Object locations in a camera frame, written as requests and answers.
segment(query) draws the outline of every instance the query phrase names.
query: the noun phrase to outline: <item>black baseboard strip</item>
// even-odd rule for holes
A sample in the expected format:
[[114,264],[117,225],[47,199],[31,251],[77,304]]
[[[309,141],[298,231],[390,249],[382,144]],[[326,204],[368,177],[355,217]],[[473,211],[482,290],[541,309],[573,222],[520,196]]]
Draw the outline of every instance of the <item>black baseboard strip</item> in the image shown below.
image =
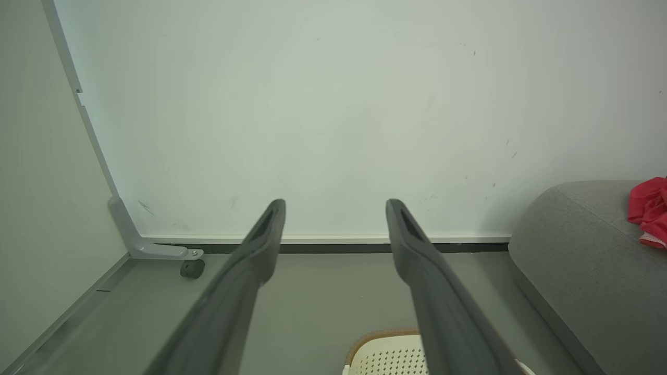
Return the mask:
[[[165,244],[202,249],[205,254],[230,254],[238,245],[221,244]],[[506,252],[506,242],[486,244],[434,244],[441,253]],[[389,244],[298,244],[281,245],[281,254],[388,254]]]

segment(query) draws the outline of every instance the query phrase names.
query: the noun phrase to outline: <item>wall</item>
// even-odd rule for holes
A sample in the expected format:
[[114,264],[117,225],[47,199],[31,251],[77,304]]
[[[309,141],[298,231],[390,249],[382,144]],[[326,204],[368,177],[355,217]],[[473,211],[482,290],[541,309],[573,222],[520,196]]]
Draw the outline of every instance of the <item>wall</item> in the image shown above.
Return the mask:
[[0,1],[0,372],[126,254],[39,0]]
[[546,188],[667,160],[667,3],[57,0],[144,236],[377,240],[400,198],[443,241],[508,236]]

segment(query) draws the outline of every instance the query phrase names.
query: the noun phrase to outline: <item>red cloth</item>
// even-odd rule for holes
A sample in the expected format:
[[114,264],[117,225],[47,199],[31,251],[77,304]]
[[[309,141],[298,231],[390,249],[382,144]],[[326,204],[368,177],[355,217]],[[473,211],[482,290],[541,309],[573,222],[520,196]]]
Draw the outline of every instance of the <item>red cloth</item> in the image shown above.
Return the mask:
[[[656,177],[630,191],[628,221],[644,232],[667,243],[667,178]],[[643,244],[664,248],[663,244],[641,239]]]

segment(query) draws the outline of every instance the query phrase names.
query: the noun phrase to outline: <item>white baseboard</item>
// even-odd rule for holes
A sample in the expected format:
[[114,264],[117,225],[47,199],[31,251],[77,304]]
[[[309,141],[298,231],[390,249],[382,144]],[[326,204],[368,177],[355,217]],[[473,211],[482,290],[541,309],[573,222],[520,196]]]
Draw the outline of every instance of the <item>white baseboard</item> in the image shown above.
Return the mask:
[[[240,244],[245,236],[185,236],[150,234],[143,236],[155,244]],[[434,235],[428,236],[434,244],[480,244],[510,241],[509,234],[494,235]],[[388,244],[388,236],[283,236],[282,244]]]

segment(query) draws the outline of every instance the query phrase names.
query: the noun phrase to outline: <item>metal bracket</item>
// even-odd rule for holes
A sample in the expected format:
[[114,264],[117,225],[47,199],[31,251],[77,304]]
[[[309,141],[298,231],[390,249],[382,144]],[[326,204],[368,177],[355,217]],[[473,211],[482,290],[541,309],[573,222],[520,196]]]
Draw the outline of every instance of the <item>metal bracket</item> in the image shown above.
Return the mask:
[[188,249],[183,246],[158,245],[141,237],[129,217],[129,212],[127,212],[123,200],[119,197],[112,197],[109,200],[109,210],[111,210],[113,221],[121,233],[131,258],[195,260],[204,254],[203,250]]

